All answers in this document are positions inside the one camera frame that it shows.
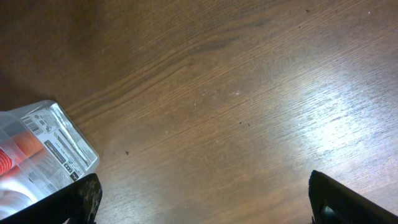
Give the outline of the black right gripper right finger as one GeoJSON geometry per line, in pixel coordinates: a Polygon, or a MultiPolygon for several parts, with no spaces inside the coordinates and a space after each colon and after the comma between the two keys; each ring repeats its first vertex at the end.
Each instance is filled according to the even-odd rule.
{"type": "Polygon", "coordinates": [[[312,223],[397,224],[397,215],[313,170],[308,182],[312,223]]]}

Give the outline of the orange tube with white cap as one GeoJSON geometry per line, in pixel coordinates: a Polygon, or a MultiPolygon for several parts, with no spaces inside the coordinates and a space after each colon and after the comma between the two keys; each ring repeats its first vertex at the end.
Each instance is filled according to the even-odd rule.
{"type": "Polygon", "coordinates": [[[1,142],[1,175],[43,150],[42,143],[28,131],[1,142]]]}

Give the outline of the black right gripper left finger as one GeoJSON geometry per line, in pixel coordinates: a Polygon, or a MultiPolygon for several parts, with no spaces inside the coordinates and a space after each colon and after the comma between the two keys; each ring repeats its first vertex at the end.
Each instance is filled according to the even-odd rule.
{"type": "Polygon", "coordinates": [[[1,224],[95,224],[102,195],[98,176],[89,174],[1,220],[1,224]]]}

